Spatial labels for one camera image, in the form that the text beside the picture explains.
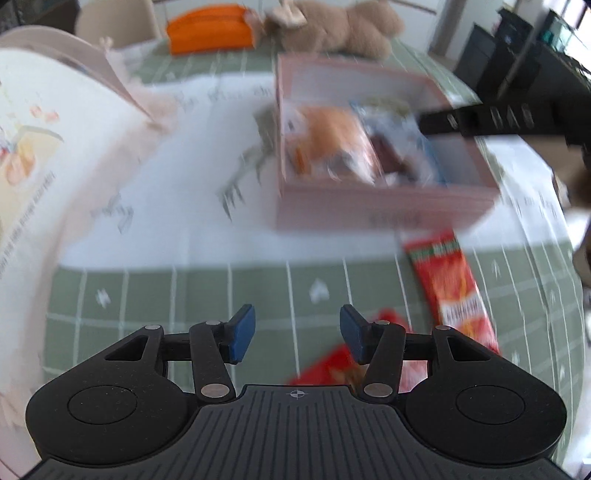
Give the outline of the red barcode snack packet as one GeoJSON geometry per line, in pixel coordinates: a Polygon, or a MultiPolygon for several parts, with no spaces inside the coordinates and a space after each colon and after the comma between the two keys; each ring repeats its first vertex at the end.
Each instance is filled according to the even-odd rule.
{"type": "Polygon", "coordinates": [[[412,183],[415,177],[409,164],[394,149],[393,144],[383,135],[370,136],[377,159],[382,169],[382,180],[388,186],[412,183]]]}

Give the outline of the beige chair left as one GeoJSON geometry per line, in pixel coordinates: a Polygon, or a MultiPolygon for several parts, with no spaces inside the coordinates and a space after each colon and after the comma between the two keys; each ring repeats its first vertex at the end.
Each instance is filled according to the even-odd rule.
{"type": "Polygon", "coordinates": [[[110,38],[114,48],[161,38],[153,2],[148,0],[89,1],[81,7],[74,31],[93,45],[110,38]]]}

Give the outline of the red spicy strip packet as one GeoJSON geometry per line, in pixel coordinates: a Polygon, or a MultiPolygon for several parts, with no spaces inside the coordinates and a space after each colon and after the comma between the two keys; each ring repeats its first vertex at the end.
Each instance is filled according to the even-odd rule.
{"type": "Polygon", "coordinates": [[[499,343],[471,266],[452,231],[405,245],[438,326],[449,326],[498,354],[499,343]]]}

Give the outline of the round bun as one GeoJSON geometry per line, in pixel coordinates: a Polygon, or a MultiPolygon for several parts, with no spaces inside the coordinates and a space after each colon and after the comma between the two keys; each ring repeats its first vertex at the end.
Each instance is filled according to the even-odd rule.
{"type": "Polygon", "coordinates": [[[369,135],[349,108],[298,105],[287,129],[291,164],[304,179],[373,185],[382,175],[369,135]]]}

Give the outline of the brown plush toy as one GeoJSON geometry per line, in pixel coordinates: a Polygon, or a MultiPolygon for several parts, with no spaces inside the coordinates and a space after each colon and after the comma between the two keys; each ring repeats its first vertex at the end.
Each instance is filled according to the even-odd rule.
{"type": "Polygon", "coordinates": [[[384,60],[405,23],[388,1],[360,1],[346,7],[283,1],[266,12],[263,29],[290,53],[343,53],[384,60]]]}

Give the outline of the orange tissue pouch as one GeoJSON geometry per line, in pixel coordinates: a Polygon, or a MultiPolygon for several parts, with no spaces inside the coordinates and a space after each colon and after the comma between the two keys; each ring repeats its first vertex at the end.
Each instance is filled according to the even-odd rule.
{"type": "Polygon", "coordinates": [[[173,56],[253,49],[263,32],[262,20],[238,4],[215,4],[189,11],[166,27],[173,56]]]}

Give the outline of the white printed table runner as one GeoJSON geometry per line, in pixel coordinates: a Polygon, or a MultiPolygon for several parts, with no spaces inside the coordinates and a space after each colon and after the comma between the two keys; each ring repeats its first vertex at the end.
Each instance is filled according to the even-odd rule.
{"type": "Polygon", "coordinates": [[[107,204],[91,230],[63,252],[64,267],[89,270],[386,258],[410,233],[370,208],[369,226],[315,230],[276,225],[279,163],[243,167],[259,145],[254,115],[273,106],[270,74],[228,74],[162,84],[179,122],[156,154],[107,204]]]}

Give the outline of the green checked tablecloth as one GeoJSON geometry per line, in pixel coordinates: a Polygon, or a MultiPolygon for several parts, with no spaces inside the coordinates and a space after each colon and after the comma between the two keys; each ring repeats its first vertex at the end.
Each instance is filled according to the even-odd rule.
{"type": "MultiPolygon", "coordinates": [[[[197,77],[270,74],[276,51],[172,58],[156,41],[124,51],[128,68],[151,86],[197,77]]],[[[260,141],[242,166],[273,156],[273,106],[254,115],[260,141]]],[[[458,235],[482,292],[502,353],[555,388],[569,420],[558,460],[572,469],[589,438],[584,410],[585,310],[568,227],[549,167],[525,142],[494,139],[485,153],[501,195],[494,209],[458,235]]],[[[339,343],[339,308],[373,316],[391,308],[417,332],[433,325],[407,255],[321,263],[263,263],[89,270],[60,266],[47,312],[43,370],[65,372],[139,327],[184,332],[256,307],[256,336],[230,375],[236,386],[283,383],[339,343]]]]}

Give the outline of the pink cardboard gift box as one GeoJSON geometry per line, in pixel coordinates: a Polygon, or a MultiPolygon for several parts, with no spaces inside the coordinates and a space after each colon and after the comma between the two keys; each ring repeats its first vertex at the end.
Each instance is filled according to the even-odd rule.
{"type": "Polygon", "coordinates": [[[276,92],[284,230],[459,228],[499,196],[475,141],[420,130],[421,114],[449,107],[427,76],[283,54],[276,92]]]}

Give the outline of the blue seaweed snack packet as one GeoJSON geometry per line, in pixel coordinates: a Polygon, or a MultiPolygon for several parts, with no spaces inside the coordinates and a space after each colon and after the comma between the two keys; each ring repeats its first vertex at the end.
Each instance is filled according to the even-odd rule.
{"type": "MultiPolygon", "coordinates": [[[[370,97],[349,104],[360,118],[369,139],[373,135],[383,135],[409,164],[415,181],[398,185],[425,187],[447,184],[434,148],[420,132],[407,102],[394,97],[370,97]]],[[[386,185],[382,180],[382,174],[378,183],[386,185]]]]}

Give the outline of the white cartoon print bag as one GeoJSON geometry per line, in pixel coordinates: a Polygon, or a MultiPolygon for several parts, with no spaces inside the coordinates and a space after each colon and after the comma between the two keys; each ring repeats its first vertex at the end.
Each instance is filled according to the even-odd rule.
{"type": "Polygon", "coordinates": [[[1,475],[38,460],[25,408],[41,385],[63,248],[91,228],[177,118],[108,40],[18,27],[1,37],[1,475]]]}

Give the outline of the red snack packet clear window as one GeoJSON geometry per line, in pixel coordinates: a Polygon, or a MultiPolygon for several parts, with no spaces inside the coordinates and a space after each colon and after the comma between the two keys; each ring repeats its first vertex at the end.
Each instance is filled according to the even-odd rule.
{"type": "Polygon", "coordinates": [[[387,374],[400,394],[428,378],[432,340],[416,334],[396,311],[386,309],[372,321],[351,304],[339,311],[342,344],[304,369],[291,386],[346,385],[356,394],[387,374]]]}

